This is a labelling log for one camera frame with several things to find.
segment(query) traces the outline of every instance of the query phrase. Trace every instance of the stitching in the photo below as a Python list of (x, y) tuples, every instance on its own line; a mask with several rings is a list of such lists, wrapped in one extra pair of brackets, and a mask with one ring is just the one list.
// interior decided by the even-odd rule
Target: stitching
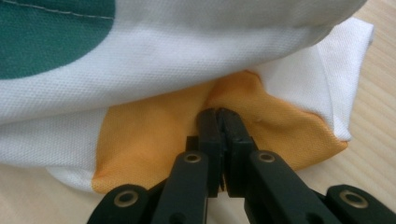
[(19, 3), (19, 2), (15, 2), (15, 1), (9, 1), (9, 0), (1, 0), (1, 1), (2, 1), (3, 3), (8, 3), (8, 4), (11, 4), (11, 5), (18, 6), (18, 7), (31, 7), (31, 8), (36, 8), (36, 9), (40, 9), (40, 10), (52, 12), (52, 13), (58, 13), (58, 14), (64, 14), (64, 15), (73, 15), (73, 16), (85, 17), (85, 18), (96, 18), (96, 19), (103, 19), (103, 20), (114, 20), (113, 17), (103, 17), (103, 16), (94, 16), (94, 15), (83, 15), (83, 14), (74, 13), (74, 12), (72, 12), (72, 11), (61, 11), (61, 10), (52, 9), (52, 8), (46, 8), (46, 7), (40, 7), (40, 6), (28, 5), (28, 4), (22, 4), (22, 3)]

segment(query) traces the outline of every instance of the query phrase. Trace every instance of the table surface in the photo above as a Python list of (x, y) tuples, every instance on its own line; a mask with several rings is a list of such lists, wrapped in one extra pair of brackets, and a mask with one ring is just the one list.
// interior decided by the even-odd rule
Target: table surface
[[(312, 189), (348, 184), (396, 212), (396, 1), (371, 0), (355, 17), (375, 25), (352, 112), (353, 140), (335, 157), (298, 172)], [(102, 196), (71, 189), (44, 169), (0, 165), (1, 223), (85, 223)], [(248, 223), (243, 201), (209, 199), (208, 224)]]

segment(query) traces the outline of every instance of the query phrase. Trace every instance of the folded cloth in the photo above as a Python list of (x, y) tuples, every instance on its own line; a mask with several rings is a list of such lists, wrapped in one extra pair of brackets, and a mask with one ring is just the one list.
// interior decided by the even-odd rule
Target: folded cloth
[(364, 1), (97, 2), (1, 1), (0, 162), (150, 188), (207, 107), (294, 169), (347, 147)]

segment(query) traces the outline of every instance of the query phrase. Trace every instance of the yellow cloth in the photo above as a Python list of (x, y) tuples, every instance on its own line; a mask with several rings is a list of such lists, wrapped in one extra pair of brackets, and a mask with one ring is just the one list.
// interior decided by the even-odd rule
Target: yellow cloth
[(92, 188), (122, 184), (151, 188), (168, 177), (186, 137), (196, 134), (203, 109), (238, 113), (260, 149), (278, 153), (293, 169), (326, 160), (347, 147), (316, 114), (265, 92), (248, 71), (181, 91), (109, 108), (98, 141)]

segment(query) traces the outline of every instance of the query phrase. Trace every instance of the green printed circle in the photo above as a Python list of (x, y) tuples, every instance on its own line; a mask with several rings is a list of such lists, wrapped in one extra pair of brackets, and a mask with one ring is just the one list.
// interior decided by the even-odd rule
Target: green printed circle
[(0, 79), (75, 61), (107, 36), (114, 14), (114, 0), (1, 1)]

